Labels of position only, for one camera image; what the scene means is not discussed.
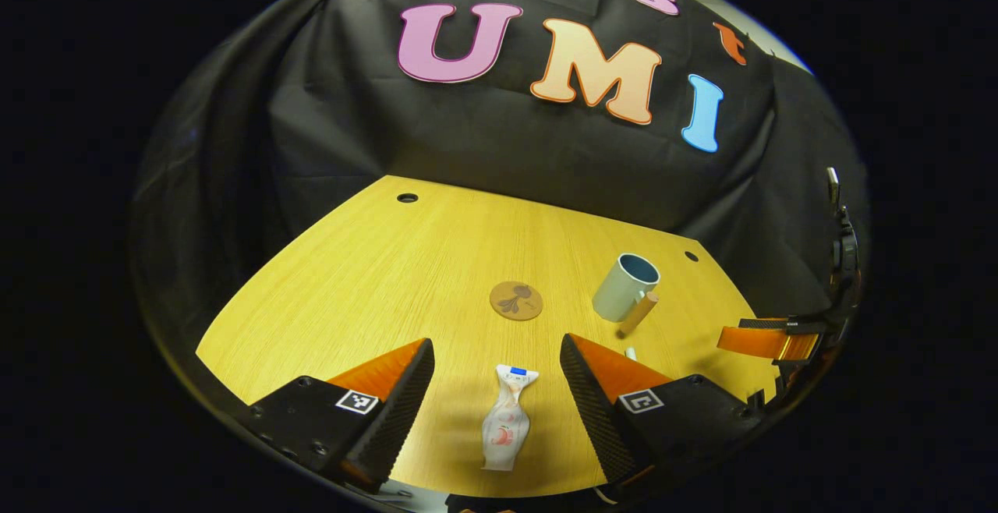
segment orange letter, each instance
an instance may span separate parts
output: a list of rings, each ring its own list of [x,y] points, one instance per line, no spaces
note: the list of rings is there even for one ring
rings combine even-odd
[[[648,100],[652,75],[662,57],[641,44],[624,44],[607,61],[593,32],[581,23],[549,18],[544,26],[551,31],[551,55],[544,77],[530,84],[536,97],[550,101],[573,101],[569,86],[572,69],[579,78],[582,97],[590,107],[599,104],[617,84],[617,95],[607,102],[607,111],[620,119],[646,126],[652,122]]]
[[[738,48],[745,48],[745,44],[735,36],[734,31],[731,31],[730,27],[721,26],[719,23],[714,22],[713,26],[720,31],[720,45],[727,51],[727,54],[734,59],[739,65],[746,65],[745,57],[741,56],[741,52]]]

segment coffee mug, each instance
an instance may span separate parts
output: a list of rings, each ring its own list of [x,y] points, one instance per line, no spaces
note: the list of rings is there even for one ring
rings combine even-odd
[[[620,322],[659,284],[659,271],[651,261],[634,253],[622,253],[614,261],[603,284],[593,296],[596,314],[610,322]]]

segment yellow wooden table surface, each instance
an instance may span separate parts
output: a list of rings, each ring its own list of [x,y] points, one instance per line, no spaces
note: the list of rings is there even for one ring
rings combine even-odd
[[[400,193],[416,193],[400,203]],[[685,256],[694,253],[699,261]],[[660,302],[625,340],[592,296],[620,253],[651,260]],[[489,306],[497,283],[537,289],[544,310],[513,321]],[[701,373],[742,400],[773,397],[776,367],[717,349],[753,317],[698,242],[651,228],[456,186],[385,176],[264,265],[214,319],[197,356],[247,404],[298,375],[329,378],[418,338],[436,369],[391,478],[481,497],[527,497],[606,482],[559,364],[564,333],[671,378]],[[530,433],[512,472],[481,470],[495,366],[540,372],[521,404]]]

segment black cloth backdrop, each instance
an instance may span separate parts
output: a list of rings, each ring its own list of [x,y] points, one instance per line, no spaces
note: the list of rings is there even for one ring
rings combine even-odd
[[[455,5],[436,54],[466,54],[478,2],[524,9],[484,76],[425,83],[397,65],[403,9]],[[869,262],[866,175],[851,136],[805,70],[744,34],[731,61],[694,0],[680,16],[635,0],[281,0],[218,45],[177,91],[147,146],[133,200],[136,291],[185,381],[234,397],[193,355],[221,307],[268,258],[386,173],[551,203],[698,239],[759,315],[830,304],[826,173],[834,166]],[[653,121],[542,101],[546,18],[591,27],[603,53],[662,55]],[[689,73],[724,90],[716,153],[680,132]],[[578,90],[576,77],[572,86]]]

